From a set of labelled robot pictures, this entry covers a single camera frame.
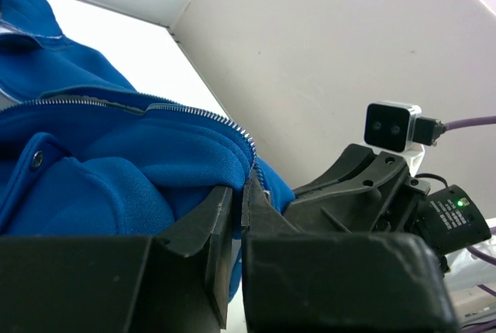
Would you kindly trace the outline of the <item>blue zip jacket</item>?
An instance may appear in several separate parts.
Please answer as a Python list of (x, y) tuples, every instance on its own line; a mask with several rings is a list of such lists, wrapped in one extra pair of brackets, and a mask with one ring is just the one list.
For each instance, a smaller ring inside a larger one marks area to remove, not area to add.
[(47, 0), (1, 0), (1, 232), (156, 235), (256, 176), (278, 212), (292, 189), (221, 115), (137, 91), (64, 35)]

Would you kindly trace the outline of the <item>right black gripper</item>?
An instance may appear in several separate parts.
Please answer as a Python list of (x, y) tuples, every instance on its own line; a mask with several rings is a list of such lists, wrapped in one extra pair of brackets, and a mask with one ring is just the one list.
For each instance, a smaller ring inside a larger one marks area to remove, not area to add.
[(323, 175), (294, 191), (284, 217), (302, 232), (406, 232), (429, 192), (403, 156), (350, 144)]

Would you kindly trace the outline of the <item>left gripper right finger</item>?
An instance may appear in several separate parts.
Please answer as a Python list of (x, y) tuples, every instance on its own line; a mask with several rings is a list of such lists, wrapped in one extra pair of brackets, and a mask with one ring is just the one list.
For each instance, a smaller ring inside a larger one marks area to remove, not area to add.
[(247, 183), (241, 225), (249, 331), (458, 331), (439, 259), (422, 238), (302, 232), (284, 211), (258, 180)]

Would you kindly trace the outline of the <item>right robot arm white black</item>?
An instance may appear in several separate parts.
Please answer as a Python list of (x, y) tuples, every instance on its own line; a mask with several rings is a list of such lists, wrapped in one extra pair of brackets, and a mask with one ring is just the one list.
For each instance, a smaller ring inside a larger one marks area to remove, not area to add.
[(302, 232), (411, 233), (437, 255), (488, 240), (491, 230), (469, 195), (457, 185), (436, 192), (414, 177), (404, 157), (348, 145), (320, 177), (294, 192), (284, 217)]

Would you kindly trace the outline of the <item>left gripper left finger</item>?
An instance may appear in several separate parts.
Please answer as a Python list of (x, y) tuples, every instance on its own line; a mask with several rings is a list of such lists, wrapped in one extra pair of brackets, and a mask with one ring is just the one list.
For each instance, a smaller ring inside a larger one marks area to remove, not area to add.
[(232, 191), (159, 235), (1, 240), (3, 332), (218, 332), (232, 269)]

